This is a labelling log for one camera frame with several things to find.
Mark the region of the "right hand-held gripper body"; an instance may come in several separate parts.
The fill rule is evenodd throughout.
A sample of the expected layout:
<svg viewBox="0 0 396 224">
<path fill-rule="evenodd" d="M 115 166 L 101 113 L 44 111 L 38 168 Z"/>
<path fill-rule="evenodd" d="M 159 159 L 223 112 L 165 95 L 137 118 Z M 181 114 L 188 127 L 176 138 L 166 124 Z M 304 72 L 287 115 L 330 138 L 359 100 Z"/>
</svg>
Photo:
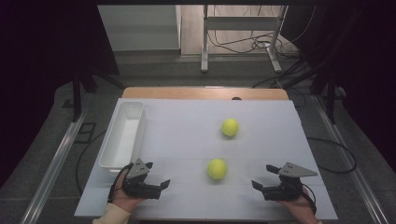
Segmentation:
<svg viewBox="0 0 396 224">
<path fill-rule="evenodd" d="M 297 164 L 286 162 L 279 168 L 280 184 L 276 187 L 263 187 L 262 194 L 266 201 L 294 201 L 304 193 L 302 177 L 317 176 L 318 173 Z"/>
</svg>

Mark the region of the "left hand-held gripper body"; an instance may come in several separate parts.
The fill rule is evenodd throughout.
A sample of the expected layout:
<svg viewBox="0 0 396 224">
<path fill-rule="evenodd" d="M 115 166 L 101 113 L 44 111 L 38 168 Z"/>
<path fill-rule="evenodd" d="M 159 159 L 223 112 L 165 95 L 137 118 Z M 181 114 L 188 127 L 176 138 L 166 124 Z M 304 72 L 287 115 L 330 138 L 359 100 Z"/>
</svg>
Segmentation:
<svg viewBox="0 0 396 224">
<path fill-rule="evenodd" d="M 137 159 L 123 178 L 122 189 L 130 197 L 143 199 L 159 199 L 162 188 L 160 186 L 146 184 L 149 175 L 146 164 Z"/>
</svg>

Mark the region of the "white plastic bin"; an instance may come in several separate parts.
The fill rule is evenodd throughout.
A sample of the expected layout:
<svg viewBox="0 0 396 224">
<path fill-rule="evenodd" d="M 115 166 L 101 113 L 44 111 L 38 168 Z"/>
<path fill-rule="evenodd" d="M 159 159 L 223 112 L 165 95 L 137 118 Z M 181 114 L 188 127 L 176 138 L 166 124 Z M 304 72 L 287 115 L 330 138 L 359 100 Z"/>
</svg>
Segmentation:
<svg viewBox="0 0 396 224">
<path fill-rule="evenodd" d="M 102 144 L 99 165 L 117 173 L 140 155 L 145 129 L 145 106 L 141 102 L 119 99 Z"/>
</svg>

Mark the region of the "yellow tennis ball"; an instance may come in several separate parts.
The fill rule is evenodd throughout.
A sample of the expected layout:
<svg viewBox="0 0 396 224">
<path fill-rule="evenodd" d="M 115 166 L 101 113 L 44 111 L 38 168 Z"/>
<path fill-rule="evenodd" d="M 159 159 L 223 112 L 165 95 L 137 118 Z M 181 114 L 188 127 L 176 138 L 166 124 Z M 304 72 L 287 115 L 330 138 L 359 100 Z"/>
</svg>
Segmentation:
<svg viewBox="0 0 396 224">
<path fill-rule="evenodd" d="M 221 131 L 226 136 L 235 136 L 239 130 L 239 124 L 236 119 L 226 119 L 222 122 Z"/>
<path fill-rule="evenodd" d="M 213 159 L 207 165 L 206 171 L 213 179 L 222 179 L 227 174 L 227 164 L 222 159 Z"/>
</svg>

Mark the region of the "person's left hand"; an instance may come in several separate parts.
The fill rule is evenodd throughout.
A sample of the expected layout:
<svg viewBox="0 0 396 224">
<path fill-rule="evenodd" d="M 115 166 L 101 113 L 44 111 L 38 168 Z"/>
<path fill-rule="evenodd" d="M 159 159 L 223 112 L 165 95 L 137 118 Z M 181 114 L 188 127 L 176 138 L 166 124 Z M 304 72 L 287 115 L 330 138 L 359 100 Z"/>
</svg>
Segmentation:
<svg viewBox="0 0 396 224">
<path fill-rule="evenodd" d="M 125 212 L 132 213 L 136 207 L 144 201 L 143 198 L 134 198 L 128 196 L 122 189 L 123 178 L 125 173 L 122 173 L 118 178 L 113 195 L 110 197 L 111 202 Z"/>
</svg>

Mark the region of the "person's right hand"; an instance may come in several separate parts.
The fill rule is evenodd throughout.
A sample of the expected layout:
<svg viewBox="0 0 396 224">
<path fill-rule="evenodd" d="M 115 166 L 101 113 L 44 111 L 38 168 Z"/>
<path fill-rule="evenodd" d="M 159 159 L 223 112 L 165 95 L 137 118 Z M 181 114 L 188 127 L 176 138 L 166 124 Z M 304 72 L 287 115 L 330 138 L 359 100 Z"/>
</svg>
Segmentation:
<svg viewBox="0 0 396 224">
<path fill-rule="evenodd" d="M 285 206 L 299 224 L 319 224 L 310 203 L 303 196 L 294 201 L 278 201 Z"/>
</svg>

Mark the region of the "white table cover board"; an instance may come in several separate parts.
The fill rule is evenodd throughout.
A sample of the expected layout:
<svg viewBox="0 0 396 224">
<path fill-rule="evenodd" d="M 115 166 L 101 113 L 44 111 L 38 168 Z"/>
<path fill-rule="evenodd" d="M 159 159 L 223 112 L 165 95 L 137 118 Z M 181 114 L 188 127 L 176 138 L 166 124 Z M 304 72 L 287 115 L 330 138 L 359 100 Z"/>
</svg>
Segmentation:
<svg viewBox="0 0 396 224">
<path fill-rule="evenodd" d="M 147 181 L 171 181 L 160 199 L 138 205 L 135 219 L 288 220 L 288 211 L 264 200 L 251 181 L 278 185 L 267 164 L 318 169 L 291 101 L 146 99 L 143 104 L 147 122 L 140 157 L 153 162 Z M 226 119 L 237 120 L 235 136 L 222 133 Z M 226 162 L 224 178 L 208 175 L 213 159 Z"/>
</svg>

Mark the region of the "black stand legs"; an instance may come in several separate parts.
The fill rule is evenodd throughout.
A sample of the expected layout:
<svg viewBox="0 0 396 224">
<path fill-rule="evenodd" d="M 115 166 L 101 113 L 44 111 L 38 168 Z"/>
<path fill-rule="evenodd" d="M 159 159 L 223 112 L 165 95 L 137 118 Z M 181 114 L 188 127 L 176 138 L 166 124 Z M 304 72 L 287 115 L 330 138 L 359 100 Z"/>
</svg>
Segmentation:
<svg viewBox="0 0 396 224">
<path fill-rule="evenodd" d="M 329 63 L 321 63 L 318 66 L 318 73 L 310 87 L 313 94 L 320 94 L 324 88 L 327 88 L 326 101 L 326 115 L 332 124 L 334 119 L 334 100 L 335 100 L 335 73 L 332 71 Z"/>
<path fill-rule="evenodd" d="M 73 106 L 74 115 L 72 118 L 73 122 L 76 122 L 82 116 L 82 105 L 81 105 L 81 95 L 80 86 L 83 86 L 84 90 L 93 93 L 97 90 L 97 84 L 93 77 L 98 76 L 110 84 L 124 90 L 126 86 L 121 82 L 117 81 L 114 77 L 107 75 L 93 66 L 88 66 L 82 71 L 75 71 L 72 75 L 72 85 L 73 85 Z"/>
</svg>

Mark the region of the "white cabinet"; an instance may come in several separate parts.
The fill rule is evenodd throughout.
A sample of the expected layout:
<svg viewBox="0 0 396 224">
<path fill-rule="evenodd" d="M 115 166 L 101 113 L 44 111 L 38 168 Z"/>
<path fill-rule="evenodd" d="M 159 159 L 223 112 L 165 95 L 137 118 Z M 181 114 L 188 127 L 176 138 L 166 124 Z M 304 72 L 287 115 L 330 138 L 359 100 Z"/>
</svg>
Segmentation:
<svg viewBox="0 0 396 224">
<path fill-rule="evenodd" d="M 178 5 L 98 6 L 114 51 L 180 49 Z"/>
</svg>

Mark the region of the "dark curtain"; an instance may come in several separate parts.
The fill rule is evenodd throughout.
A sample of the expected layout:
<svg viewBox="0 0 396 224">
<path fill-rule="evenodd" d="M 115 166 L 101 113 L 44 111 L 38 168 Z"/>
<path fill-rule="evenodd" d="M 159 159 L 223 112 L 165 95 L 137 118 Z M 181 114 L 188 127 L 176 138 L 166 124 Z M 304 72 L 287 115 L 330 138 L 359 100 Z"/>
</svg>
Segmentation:
<svg viewBox="0 0 396 224">
<path fill-rule="evenodd" d="M 0 188 L 32 144 L 56 90 L 119 72 L 102 0 L 0 0 Z"/>
<path fill-rule="evenodd" d="M 316 77 L 329 63 L 344 107 L 396 172 L 396 0 L 333 0 L 314 17 L 315 47 L 305 55 Z"/>
</svg>

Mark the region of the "aluminium floor rail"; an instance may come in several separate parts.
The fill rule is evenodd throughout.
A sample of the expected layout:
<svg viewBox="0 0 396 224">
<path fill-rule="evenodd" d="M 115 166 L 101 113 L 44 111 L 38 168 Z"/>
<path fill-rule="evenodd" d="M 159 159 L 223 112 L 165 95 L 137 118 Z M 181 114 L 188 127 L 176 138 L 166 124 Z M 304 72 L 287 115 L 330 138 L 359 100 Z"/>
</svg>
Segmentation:
<svg viewBox="0 0 396 224">
<path fill-rule="evenodd" d="M 46 204 L 50 192 L 61 172 L 65 159 L 73 146 L 75 139 L 78 135 L 78 131 L 87 115 L 87 111 L 82 111 L 80 115 L 70 123 L 65 135 L 58 146 L 49 167 L 44 174 L 35 195 L 30 201 L 24 215 L 22 216 L 20 224 L 36 224 L 40 214 Z"/>
<path fill-rule="evenodd" d="M 324 122 L 331 139 L 338 144 L 347 146 L 345 139 L 340 134 L 337 126 L 331 122 L 326 113 L 325 104 L 321 102 L 318 96 L 313 95 L 311 99 L 314 102 L 316 109 L 318 110 L 322 121 Z M 375 196 L 374 191 L 369 185 L 369 182 L 364 177 L 359 167 L 356 167 L 351 172 L 351 178 L 353 179 L 355 186 L 372 218 L 374 224 L 389 224 L 389 219 L 387 218 L 385 211 L 382 208 L 379 200 Z"/>
</svg>

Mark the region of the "white metal stand frame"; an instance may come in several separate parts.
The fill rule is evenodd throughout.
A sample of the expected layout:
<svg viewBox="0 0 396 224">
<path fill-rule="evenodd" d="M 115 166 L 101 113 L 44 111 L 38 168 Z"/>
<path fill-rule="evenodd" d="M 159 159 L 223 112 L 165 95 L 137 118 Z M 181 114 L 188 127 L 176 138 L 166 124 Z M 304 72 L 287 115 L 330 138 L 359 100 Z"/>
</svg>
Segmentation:
<svg viewBox="0 0 396 224">
<path fill-rule="evenodd" d="M 204 35 L 201 51 L 201 71 L 208 71 L 208 31 L 270 31 L 269 44 L 265 44 L 267 55 L 276 73 L 282 71 L 276 57 L 276 41 L 285 18 L 287 6 L 281 6 L 277 17 L 209 17 L 208 5 L 204 5 Z"/>
</svg>

